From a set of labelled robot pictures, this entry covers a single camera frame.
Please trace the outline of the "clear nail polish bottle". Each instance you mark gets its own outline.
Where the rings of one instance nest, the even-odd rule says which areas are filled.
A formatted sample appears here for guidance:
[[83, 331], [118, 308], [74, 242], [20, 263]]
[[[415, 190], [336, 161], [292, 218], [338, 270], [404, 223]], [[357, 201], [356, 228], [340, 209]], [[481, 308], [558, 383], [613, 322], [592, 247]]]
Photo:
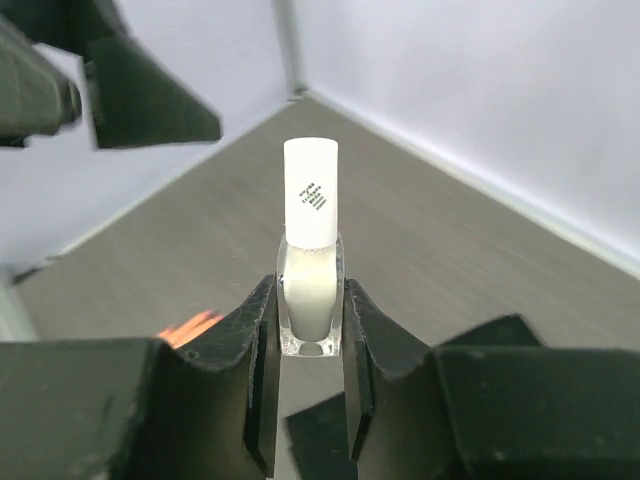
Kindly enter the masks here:
[[321, 358], [341, 353], [345, 262], [343, 243], [303, 250], [283, 240], [277, 260], [280, 350]]

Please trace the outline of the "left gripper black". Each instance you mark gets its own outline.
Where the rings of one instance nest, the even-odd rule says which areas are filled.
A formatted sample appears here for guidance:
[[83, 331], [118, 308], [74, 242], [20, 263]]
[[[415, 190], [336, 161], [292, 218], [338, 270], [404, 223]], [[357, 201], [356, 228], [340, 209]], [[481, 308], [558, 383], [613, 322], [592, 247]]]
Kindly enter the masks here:
[[28, 137], [53, 136], [81, 118], [76, 84], [35, 49], [39, 44], [84, 55], [98, 148], [218, 142], [217, 113], [135, 41], [108, 37], [124, 31], [112, 1], [3, 1], [1, 145], [23, 148]]

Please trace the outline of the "mannequin hand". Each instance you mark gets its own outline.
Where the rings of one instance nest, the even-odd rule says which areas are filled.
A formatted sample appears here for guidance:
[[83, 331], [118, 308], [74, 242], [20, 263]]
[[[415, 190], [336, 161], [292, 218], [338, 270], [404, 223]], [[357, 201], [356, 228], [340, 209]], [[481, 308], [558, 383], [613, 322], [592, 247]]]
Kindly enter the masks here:
[[180, 325], [165, 328], [156, 335], [156, 338], [162, 339], [172, 348], [178, 349], [202, 335], [223, 318], [224, 316], [218, 312], [205, 311]]

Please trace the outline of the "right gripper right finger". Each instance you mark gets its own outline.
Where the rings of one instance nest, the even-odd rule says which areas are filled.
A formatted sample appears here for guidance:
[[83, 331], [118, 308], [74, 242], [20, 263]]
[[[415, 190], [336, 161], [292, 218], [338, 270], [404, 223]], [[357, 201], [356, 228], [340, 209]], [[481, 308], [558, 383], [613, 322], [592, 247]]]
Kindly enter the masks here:
[[[345, 316], [360, 305], [378, 308], [348, 281], [343, 357]], [[548, 347], [520, 315], [429, 347], [466, 466], [492, 451], [520, 458], [539, 450], [557, 464], [551, 479], [638, 477], [636, 351]]]

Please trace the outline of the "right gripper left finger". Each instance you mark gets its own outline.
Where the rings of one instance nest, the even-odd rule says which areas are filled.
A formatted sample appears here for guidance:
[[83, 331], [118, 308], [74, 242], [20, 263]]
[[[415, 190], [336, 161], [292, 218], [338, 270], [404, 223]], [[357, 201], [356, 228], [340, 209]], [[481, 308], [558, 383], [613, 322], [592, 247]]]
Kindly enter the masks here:
[[5, 479], [266, 479], [277, 282], [180, 348], [151, 337], [1, 346]]

